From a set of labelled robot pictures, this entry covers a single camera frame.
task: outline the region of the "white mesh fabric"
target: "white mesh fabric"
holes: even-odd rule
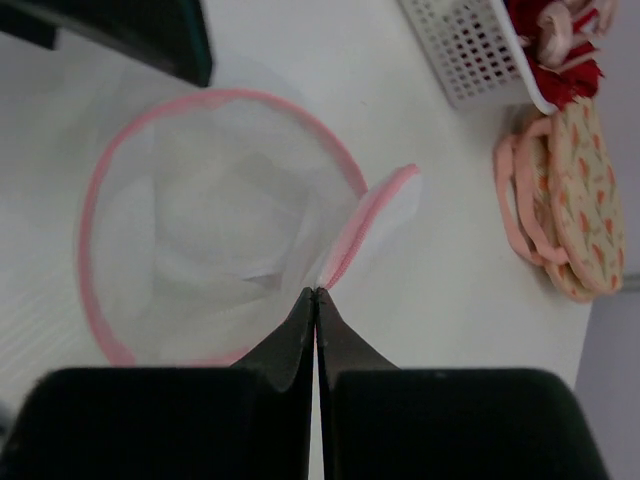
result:
[[[137,363],[239,355],[313,284],[358,201],[315,128],[230,98],[156,118],[115,151],[93,219],[93,280]]]

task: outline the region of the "white plastic basket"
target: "white plastic basket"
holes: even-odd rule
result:
[[[503,0],[399,0],[451,104],[534,103],[550,114]]]

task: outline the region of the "mesh laundry bag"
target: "mesh laundry bag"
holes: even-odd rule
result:
[[[417,167],[368,190],[344,146],[248,90],[155,107],[109,144],[80,221],[91,329],[116,365],[228,364],[415,212]]]

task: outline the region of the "white tabletop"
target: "white tabletop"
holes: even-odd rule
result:
[[[208,5],[221,80],[238,54],[277,72],[370,184],[422,169],[423,243],[347,319],[358,332],[403,366],[531,366],[573,385],[590,306],[556,293],[507,243],[491,156],[506,113],[452,110],[393,1]]]
[[[206,3],[219,63],[217,85],[268,89],[302,104],[344,141],[370,184],[407,163],[422,169],[429,202],[416,218],[417,250],[409,262],[386,272],[384,293],[370,292],[358,318],[346,320],[401,366],[539,367],[573,385],[590,306],[556,293],[507,244],[491,161],[505,112],[452,110],[391,0]],[[102,55],[98,47],[92,52]],[[3,102],[9,111],[6,98]],[[22,105],[11,107],[20,112]],[[58,109],[65,120],[64,105]],[[40,119],[40,136],[58,121],[51,112],[47,115]],[[76,121],[66,134],[84,134],[91,121]],[[56,144],[57,161],[32,153],[24,158],[15,153],[22,150],[13,141],[18,135],[11,130],[14,125],[14,117],[0,114],[0,187],[5,189],[0,189],[0,214],[15,222],[9,233],[3,227],[0,246],[12,256],[31,252],[34,265],[41,266],[23,274],[19,264],[0,255],[0,315],[6,313],[0,328],[21,324],[13,332],[18,340],[25,330],[46,328],[44,320],[33,320],[42,317],[33,305],[46,312],[47,295],[65,296],[64,311],[49,313],[67,318],[66,327],[56,327],[42,340],[42,355],[12,361],[14,370],[6,362],[0,366],[0,398],[16,406],[34,380],[20,371],[33,375],[103,360],[95,347],[77,347],[75,337],[64,333],[75,328],[73,335],[88,334],[78,327],[84,320],[75,293],[72,244],[91,161],[65,157],[64,140]],[[15,245],[26,236],[29,242]],[[46,277],[51,271],[56,275]],[[23,285],[35,279],[38,285]],[[56,290],[46,290],[56,282]],[[39,296],[39,303],[25,307],[25,288]],[[0,339],[4,359],[13,358],[14,340]],[[311,478],[320,478],[317,441]]]

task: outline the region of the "red cloth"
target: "red cloth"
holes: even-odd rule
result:
[[[540,67],[536,59],[537,39],[540,35],[537,20],[540,12],[552,1],[554,0],[509,0],[509,15],[516,33],[532,42],[524,49],[524,53],[540,93],[548,102],[563,109],[575,97],[594,97],[598,93],[598,81],[603,74],[595,60],[588,60],[561,74]],[[571,50],[566,61],[594,50],[591,43],[586,43]]]
[[[567,60],[592,50],[594,50],[593,45],[585,43],[580,47],[574,48],[569,53]],[[540,68],[540,65],[535,60],[535,48],[532,50],[532,47],[529,47],[525,50],[525,53],[540,93],[548,102],[553,103],[560,110],[576,97],[591,98],[598,93],[598,81],[604,75],[595,60],[588,60],[571,70],[557,74]]]

